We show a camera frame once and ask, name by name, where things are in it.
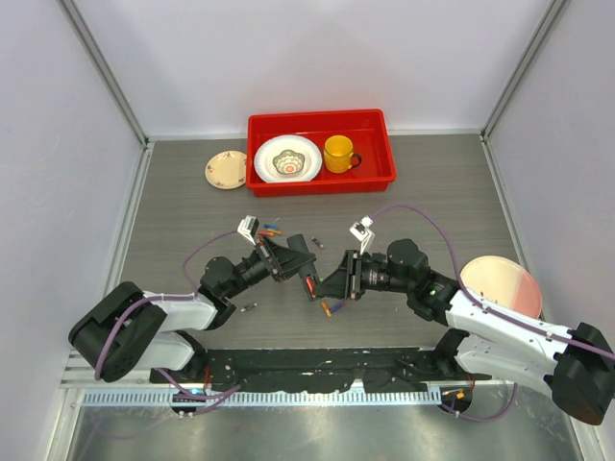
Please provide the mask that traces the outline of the red orange battery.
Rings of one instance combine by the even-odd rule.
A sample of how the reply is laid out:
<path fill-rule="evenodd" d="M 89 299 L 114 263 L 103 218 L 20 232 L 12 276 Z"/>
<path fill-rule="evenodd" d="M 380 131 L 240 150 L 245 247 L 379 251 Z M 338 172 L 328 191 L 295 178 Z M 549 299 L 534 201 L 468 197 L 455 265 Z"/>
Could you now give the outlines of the red orange battery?
<path fill-rule="evenodd" d="M 306 284 L 307 284 L 307 289 L 308 289 L 309 294 L 311 295 L 312 298 L 315 298 L 314 285 L 313 285 L 312 279 L 306 278 Z"/>

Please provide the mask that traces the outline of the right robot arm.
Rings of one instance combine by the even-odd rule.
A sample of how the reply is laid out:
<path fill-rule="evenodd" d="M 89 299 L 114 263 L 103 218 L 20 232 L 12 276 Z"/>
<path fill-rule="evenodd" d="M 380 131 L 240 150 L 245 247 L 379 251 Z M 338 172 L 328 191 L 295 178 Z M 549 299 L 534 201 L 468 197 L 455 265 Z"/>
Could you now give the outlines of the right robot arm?
<path fill-rule="evenodd" d="M 603 422 L 614 398 L 614 352 L 599 329 L 550 324 L 482 299 L 432 270 L 410 239 L 394 241 L 383 254 L 348 251 L 314 293 L 357 301 L 368 290 L 403 293 L 417 316 L 448 328 L 433 357 L 440 376 L 512 381 L 583 423 Z"/>

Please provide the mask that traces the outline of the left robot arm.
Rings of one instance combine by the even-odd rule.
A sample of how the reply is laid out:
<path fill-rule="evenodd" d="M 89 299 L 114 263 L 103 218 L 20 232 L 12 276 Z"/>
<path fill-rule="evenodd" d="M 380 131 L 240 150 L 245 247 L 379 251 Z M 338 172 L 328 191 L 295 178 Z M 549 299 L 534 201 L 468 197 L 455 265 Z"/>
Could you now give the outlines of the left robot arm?
<path fill-rule="evenodd" d="M 300 234 L 285 245 L 262 236 L 238 263 L 224 256 L 211 259 L 198 287 L 188 294 L 148 292 L 124 281 L 73 326 L 68 342 L 95 378 L 107 383 L 156 368 L 192 383 L 203 375 L 205 360 L 188 331 L 222 327 L 236 310 L 232 298 L 264 279 L 312 277 L 315 260 Z"/>

